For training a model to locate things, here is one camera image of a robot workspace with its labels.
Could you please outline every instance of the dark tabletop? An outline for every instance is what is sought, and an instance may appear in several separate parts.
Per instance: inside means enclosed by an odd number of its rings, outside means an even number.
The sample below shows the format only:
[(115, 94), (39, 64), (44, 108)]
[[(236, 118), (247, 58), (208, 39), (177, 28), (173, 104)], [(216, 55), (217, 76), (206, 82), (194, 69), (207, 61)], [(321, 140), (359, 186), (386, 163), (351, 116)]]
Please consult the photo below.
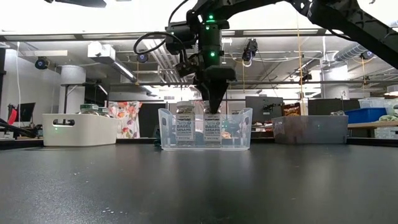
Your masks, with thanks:
[(0, 223), (398, 223), (398, 150), (1, 151)]

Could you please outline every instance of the white wall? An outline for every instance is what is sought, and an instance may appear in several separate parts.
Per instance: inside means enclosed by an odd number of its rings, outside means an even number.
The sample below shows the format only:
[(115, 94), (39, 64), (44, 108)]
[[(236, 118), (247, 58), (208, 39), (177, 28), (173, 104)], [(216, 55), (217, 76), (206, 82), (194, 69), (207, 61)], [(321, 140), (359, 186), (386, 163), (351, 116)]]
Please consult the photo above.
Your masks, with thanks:
[[(63, 3), (48, 4), (43, 0), (0, 0), (3, 18), (0, 30), (17, 33), (74, 33), (74, 32), (145, 32), (164, 30), (168, 18), (182, 0), (106, 0), (105, 9), (80, 7)], [(184, 21), (186, 12), (197, 1), (189, 1), (174, 16)], [(396, 20), (396, 0), (358, 0), (366, 12), (388, 23)], [(286, 2), (260, 7), (233, 16), (231, 29), (296, 29), (296, 10)], [(317, 27), (299, 15), (301, 29)]]
[[(21, 103), (36, 102), (33, 122), (42, 124), (42, 114), (51, 112), (51, 99), (54, 89), (54, 106), (58, 106), (60, 92), (60, 75), (51, 70), (38, 70), (34, 64), (22, 58), (18, 59), (19, 84), (21, 87)], [(18, 105), (16, 51), (6, 50), (6, 64), (0, 117), (7, 120), (8, 104)]]

